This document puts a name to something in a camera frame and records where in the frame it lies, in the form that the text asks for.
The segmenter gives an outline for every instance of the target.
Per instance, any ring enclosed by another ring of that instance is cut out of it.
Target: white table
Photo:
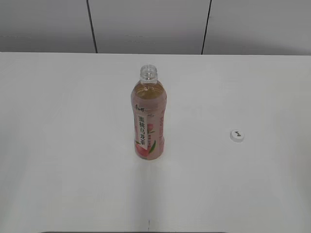
[[[168,93],[151,162],[130,105],[147,63]],[[310,233],[310,220],[311,57],[0,53],[0,233]]]

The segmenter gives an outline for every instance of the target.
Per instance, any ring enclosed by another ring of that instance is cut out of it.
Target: bottle neck
[[[153,65],[145,65],[140,70],[140,83],[144,86],[157,83],[157,70]]]

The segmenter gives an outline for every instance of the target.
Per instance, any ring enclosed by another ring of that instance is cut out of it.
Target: peach illustration
[[[135,144],[137,152],[142,156],[142,157],[147,157],[149,154],[149,150],[145,150],[143,147],[141,147],[139,144]]]
[[[148,129],[148,132],[151,132],[151,130],[154,128],[154,125],[153,124],[148,124],[147,125],[147,129]]]

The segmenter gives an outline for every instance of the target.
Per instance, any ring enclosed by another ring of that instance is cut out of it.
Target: bottle mouth
[[[156,83],[157,70],[154,65],[145,65],[140,69],[141,83]]]

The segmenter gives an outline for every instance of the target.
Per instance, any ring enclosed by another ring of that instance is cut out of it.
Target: green leaf graphic
[[[149,154],[154,151],[154,149],[156,148],[156,141],[154,142],[154,144],[152,145],[152,147],[150,148]]]

